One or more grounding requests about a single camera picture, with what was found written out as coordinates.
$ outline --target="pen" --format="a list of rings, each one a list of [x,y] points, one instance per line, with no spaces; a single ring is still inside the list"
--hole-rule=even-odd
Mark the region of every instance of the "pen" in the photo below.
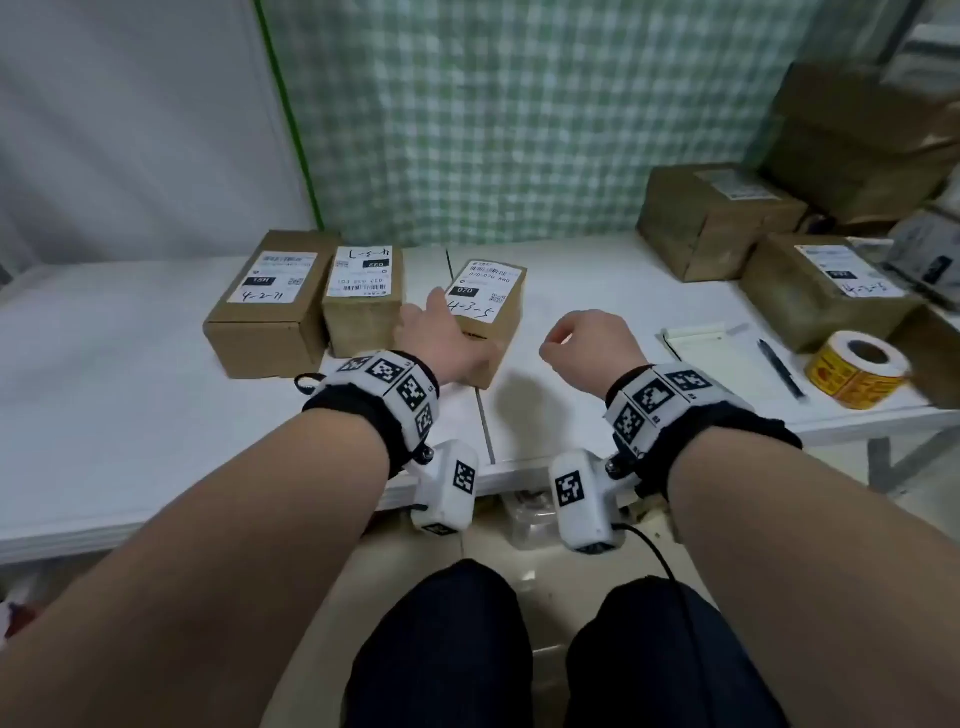
[[[756,345],[760,347],[760,350],[763,352],[763,355],[767,357],[767,361],[777,370],[777,374],[780,375],[780,379],[783,380],[783,383],[786,384],[786,388],[790,390],[790,394],[796,397],[798,400],[805,400],[806,394],[804,390],[797,386],[797,382],[794,381],[793,375],[790,374],[790,370],[786,368],[786,365],[780,361],[780,357],[774,353],[774,350],[770,348],[770,345],[767,344],[763,339],[757,339]]]

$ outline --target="trousers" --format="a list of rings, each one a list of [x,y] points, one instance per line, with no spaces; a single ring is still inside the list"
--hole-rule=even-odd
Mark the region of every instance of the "trousers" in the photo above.
[[[776,699],[720,613],[681,585],[716,726],[786,728]],[[532,728],[533,654],[516,593],[465,559],[419,583],[360,649],[344,698],[348,728]],[[676,587],[617,587],[566,655],[566,728],[709,728]]]

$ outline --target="sticker roll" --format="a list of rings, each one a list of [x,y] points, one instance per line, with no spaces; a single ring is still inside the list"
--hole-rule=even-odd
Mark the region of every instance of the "sticker roll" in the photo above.
[[[806,377],[849,409],[870,409],[910,376],[906,356],[882,339],[837,331],[806,365]]]

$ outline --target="gingham cloth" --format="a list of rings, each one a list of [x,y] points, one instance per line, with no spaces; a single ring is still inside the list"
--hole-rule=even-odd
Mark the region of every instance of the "gingham cloth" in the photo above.
[[[741,160],[800,54],[876,0],[262,0],[328,228],[353,243],[622,231],[653,166]]]

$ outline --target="green strip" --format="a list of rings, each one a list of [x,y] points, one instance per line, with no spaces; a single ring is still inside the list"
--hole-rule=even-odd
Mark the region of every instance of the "green strip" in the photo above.
[[[287,84],[283,82],[283,74],[280,72],[280,61],[276,59],[274,42],[270,38],[270,29],[267,27],[267,16],[263,12],[263,0],[253,0],[253,6],[256,8],[256,18],[260,22],[260,32],[263,34],[263,43],[267,47],[267,58],[270,59],[270,68],[274,72],[276,81],[276,90],[280,93],[280,103],[283,105],[283,114],[287,117],[287,126],[290,127],[290,136],[294,141],[294,148],[297,150],[297,159],[300,160],[300,170],[303,173],[303,179],[306,181],[306,191],[310,195],[310,205],[313,207],[313,216],[317,220],[317,230],[324,230],[324,218],[320,215],[320,206],[317,204],[317,192],[313,188],[313,178],[310,176],[310,164],[306,160],[306,153],[303,151],[303,142],[300,140],[300,131],[297,128],[297,118],[290,106],[290,96],[287,94]]]

